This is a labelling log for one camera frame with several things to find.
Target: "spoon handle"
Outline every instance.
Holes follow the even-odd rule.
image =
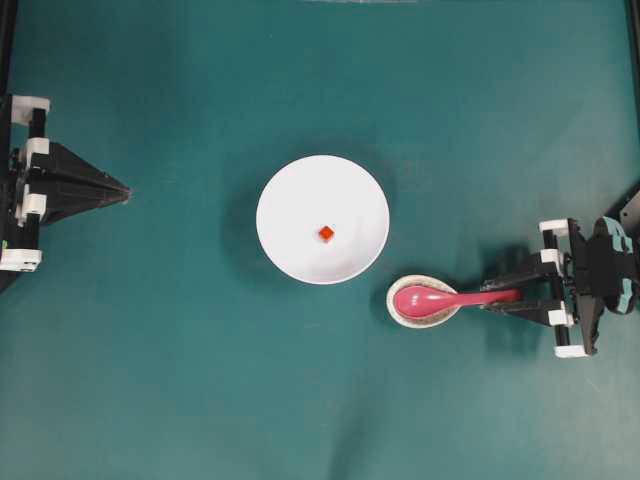
[[[489,303],[515,302],[522,298],[520,290],[501,290],[499,292],[459,293],[456,303],[461,307],[470,305],[487,305]]]

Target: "small white dish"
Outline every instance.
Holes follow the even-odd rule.
[[[389,233],[389,207],[378,182],[344,158],[315,155],[282,168],[256,211],[262,248],[287,275],[328,285],[365,271]],[[320,231],[333,232],[324,240]]]
[[[424,318],[419,319],[411,319],[405,318],[400,315],[400,312],[396,310],[396,306],[394,304],[394,298],[396,293],[406,287],[410,287],[412,285],[424,285],[425,287],[437,288],[438,290],[442,290],[443,292],[449,293],[458,293],[453,288],[451,288],[446,283],[438,280],[437,278],[427,277],[426,275],[407,275],[406,277],[401,277],[396,280],[389,290],[387,291],[387,310],[389,310],[389,315],[396,322],[398,322],[403,327],[408,328],[431,328],[438,325],[443,324],[451,317],[453,317],[460,307],[453,307],[447,310],[443,310],[438,312],[435,315],[429,315]]]

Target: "small red block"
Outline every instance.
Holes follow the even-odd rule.
[[[329,240],[331,240],[334,233],[335,232],[333,230],[325,225],[324,227],[322,227],[322,230],[318,232],[318,235],[320,235],[325,242],[328,242]]]

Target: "robotic arm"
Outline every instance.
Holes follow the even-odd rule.
[[[557,357],[594,355],[598,323],[605,307],[626,315],[635,306],[640,280],[638,243],[627,236],[618,221],[609,217],[595,223],[588,240],[573,219],[542,222],[540,232],[545,248],[525,259],[513,273],[485,281],[482,290],[543,282],[549,286],[550,298],[494,303],[485,308],[552,327]],[[558,248],[558,239],[562,237],[568,237],[567,252]],[[582,344],[572,344],[570,340],[569,331],[576,325],[582,333]]]

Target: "white plastic part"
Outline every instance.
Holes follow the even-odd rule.
[[[540,229],[540,232],[551,230],[558,237],[566,237],[569,235],[569,220],[566,218],[559,220],[547,220],[545,222],[540,222],[538,228]]]
[[[21,227],[27,220],[27,215],[30,213],[36,213],[40,215],[40,219],[47,211],[47,196],[39,193],[30,193],[29,184],[24,186],[24,193],[22,195],[22,203],[16,205],[16,220]]]
[[[319,232],[334,235],[324,241]],[[378,182],[340,157],[316,155],[285,166],[264,188],[256,211],[262,248],[287,275],[307,283],[344,282],[366,270],[389,233]]]
[[[391,287],[389,287],[389,290],[387,291],[387,310],[389,310],[389,315],[391,315],[391,318],[393,318],[400,325],[409,328],[435,327],[449,320],[456,313],[458,313],[458,310],[460,310],[460,307],[454,307],[449,309],[448,311],[440,312],[436,315],[431,315],[430,317],[439,315],[439,318],[432,319],[432,321],[428,323],[421,323],[420,321],[410,320],[403,317],[402,315],[400,315],[400,312],[396,310],[394,298],[396,296],[396,293],[398,293],[400,290],[412,285],[424,285],[425,287],[437,288],[438,290],[442,290],[444,292],[458,293],[449,285],[438,280],[437,278],[427,277],[425,275],[407,275],[406,277],[399,278],[393,283],[393,285],[391,285]]]
[[[49,139],[48,138],[30,138],[24,145],[24,156],[27,168],[31,168],[31,157],[34,153],[41,155],[49,155]]]
[[[33,272],[42,262],[41,250],[26,250],[21,248],[5,248],[2,250],[0,270],[13,272]]]
[[[555,248],[545,248],[544,250],[540,250],[540,260],[542,261],[542,263],[555,263],[558,275],[561,277],[563,276],[562,264],[564,262],[564,259],[560,251]]]
[[[11,123],[28,126],[33,118],[33,110],[35,108],[45,110],[48,115],[51,110],[51,101],[47,98],[13,95],[11,102]]]
[[[548,312],[549,325],[566,325],[571,327],[574,325],[573,315],[567,312],[564,302],[560,302],[560,310],[550,310]]]
[[[553,347],[554,353],[558,358],[583,358],[588,356],[582,345],[563,345]]]
[[[47,196],[39,193],[25,195],[22,201],[22,218],[27,219],[29,213],[37,213],[42,217],[47,211]]]

